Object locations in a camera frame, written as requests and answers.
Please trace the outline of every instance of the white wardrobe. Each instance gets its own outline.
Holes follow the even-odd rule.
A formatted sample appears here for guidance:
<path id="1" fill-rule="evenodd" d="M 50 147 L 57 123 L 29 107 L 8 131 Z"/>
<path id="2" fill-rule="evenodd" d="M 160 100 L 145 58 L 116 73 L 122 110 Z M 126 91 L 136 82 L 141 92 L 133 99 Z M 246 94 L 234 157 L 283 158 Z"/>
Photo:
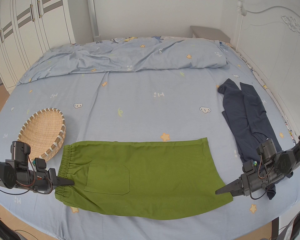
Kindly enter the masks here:
<path id="1" fill-rule="evenodd" d="M 9 93 L 48 49 L 88 42 L 87 0 L 0 0 L 0 78 Z"/>

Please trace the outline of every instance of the bed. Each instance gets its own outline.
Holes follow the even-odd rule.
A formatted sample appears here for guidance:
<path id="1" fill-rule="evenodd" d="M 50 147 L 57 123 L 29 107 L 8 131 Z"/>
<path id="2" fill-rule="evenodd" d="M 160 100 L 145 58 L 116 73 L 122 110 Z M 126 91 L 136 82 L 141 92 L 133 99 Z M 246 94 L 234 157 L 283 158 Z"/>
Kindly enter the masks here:
<path id="1" fill-rule="evenodd" d="M 10 158 L 11 142 L 16 140 L 23 123 L 35 112 L 53 107 L 60 109 L 66 119 L 64 144 L 83 140 L 161 141 L 163 133 L 169 134 L 171 141 L 207 137 L 221 179 L 225 184 L 232 182 L 242 173 L 242 162 L 235 139 L 221 113 L 223 95 L 217 92 L 217 86 L 227 78 L 238 86 L 240 82 L 254 86 L 283 149 L 294 145 L 290 132 L 294 136 L 299 134 L 299 111 L 296 111 L 297 105 L 293 105 L 297 88 L 290 89 L 291 94 L 287 96 L 284 92 L 281 94 L 284 87 L 280 86 L 276 93 L 277 85 L 272 77 L 278 74 L 277 62 L 286 58 L 282 56 L 286 53 L 282 50 L 285 45 L 279 45 L 277 61 L 271 61 L 273 65 L 268 61 L 268 64 L 261 62 L 268 51 L 274 52 L 274 48 L 267 48 L 265 43 L 270 33 L 281 34 L 282 41 L 286 34 L 290 34 L 296 40 L 289 47 L 300 51 L 298 25 L 294 26 L 294 31 L 281 14 L 284 11 L 285 16 L 293 15 L 297 20 L 299 16 L 292 5 L 280 4 L 281 1 L 276 2 L 276 7 L 259 3 L 253 4 L 254 7 L 249 5 L 252 12 L 243 16 L 245 11 L 242 15 L 242 10 L 248 10 L 248 7 L 239 2 L 238 36 L 232 44 L 248 64 L 224 42 L 169 36 L 118 38 L 82 46 L 65 45 L 55 50 L 55 54 L 47 52 L 25 73 L 0 112 L 2 159 Z M 263 18 L 267 14 L 277 19 L 265 18 L 268 21 L 265 25 L 278 24 L 281 31 L 272 27 L 271 32 L 263 34 L 265 29 L 255 26 L 259 16 Z M 249 41 L 249 36 L 255 33 L 263 41 L 257 37 Z M 210 51 L 203 51 L 203 41 L 212 44 Z M 90 50 L 95 54 L 92 60 L 87 60 Z M 132 56 L 143 50 L 150 52 L 131 64 Z M 95 65 L 94 60 L 103 55 L 106 56 L 101 59 L 104 62 Z M 175 60 L 179 55 L 184 60 Z M 202 61 L 191 60 L 200 55 Z M 121 62 L 116 60 L 117 56 L 121 57 Z M 157 62 L 159 57 L 163 59 L 161 62 Z M 293 61 L 299 62 L 297 54 L 288 59 L 290 65 Z M 289 74 L 297 71 L 296 68 L 287 68 L 285 79 L 290 81 L 293 78 Z M 54 167 L 58 172 L 61 156 L 62 150 L 47 162 L 47 167 Z M 271 201 L 267 197 L 252 200 L 239 196 L 213 211 L 166 221 L 102 215 L 71 208 L 56 200 L 54 193 L 49 196 L 32 192 L 21 196 L 0 193 L 0 204 L 24 222 L 58 239 L 231 240 L 267 224 L 295 204 L 300 195 L 299 180 L 297 169 L 291 179 L 285 178 L 277 184 L 277 194 Z"/>

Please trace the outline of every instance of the woven bamboo basket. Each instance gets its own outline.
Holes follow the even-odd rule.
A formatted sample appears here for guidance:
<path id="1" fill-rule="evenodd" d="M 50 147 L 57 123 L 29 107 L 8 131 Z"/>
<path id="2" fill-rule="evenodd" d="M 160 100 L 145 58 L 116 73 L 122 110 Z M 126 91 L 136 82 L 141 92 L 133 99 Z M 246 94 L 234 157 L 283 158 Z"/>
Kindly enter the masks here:
<path id="1" fill-rule="evenodd" d="M 50 160 L 60 150 L 66 135 L 65 117 L 56 108 L 33 114 L 23 125 L 18 140 L 31 147 L 29 158 Z"/>

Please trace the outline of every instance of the green pants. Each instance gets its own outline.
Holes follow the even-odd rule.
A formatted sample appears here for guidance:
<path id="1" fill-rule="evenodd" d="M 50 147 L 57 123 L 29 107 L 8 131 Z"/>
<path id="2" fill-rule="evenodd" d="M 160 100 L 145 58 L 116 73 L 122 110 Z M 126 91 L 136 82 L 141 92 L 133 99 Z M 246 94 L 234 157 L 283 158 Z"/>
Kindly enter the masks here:
<path id="1" fill-rule="evenodd" d="M 223 206 L 230 193 L 218 175 L 207 138 L 182 142 L 76 142 L 64 146 L 57 187 L 67 206 L 108 215 L 185 218 Z"/>

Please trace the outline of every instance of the carved floral ornament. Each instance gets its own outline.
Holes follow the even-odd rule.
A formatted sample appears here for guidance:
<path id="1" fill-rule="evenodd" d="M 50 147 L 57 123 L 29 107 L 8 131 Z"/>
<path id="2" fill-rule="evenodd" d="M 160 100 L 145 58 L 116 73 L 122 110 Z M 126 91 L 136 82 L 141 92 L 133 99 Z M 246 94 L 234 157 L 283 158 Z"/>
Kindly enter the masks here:
<path id="1" fill-rule="evenodd" d="M 281 17 L 293 32 L 300 33 L 300 25 L 297 23 L 297 20 L 295 18 L 288 16 Z"/>

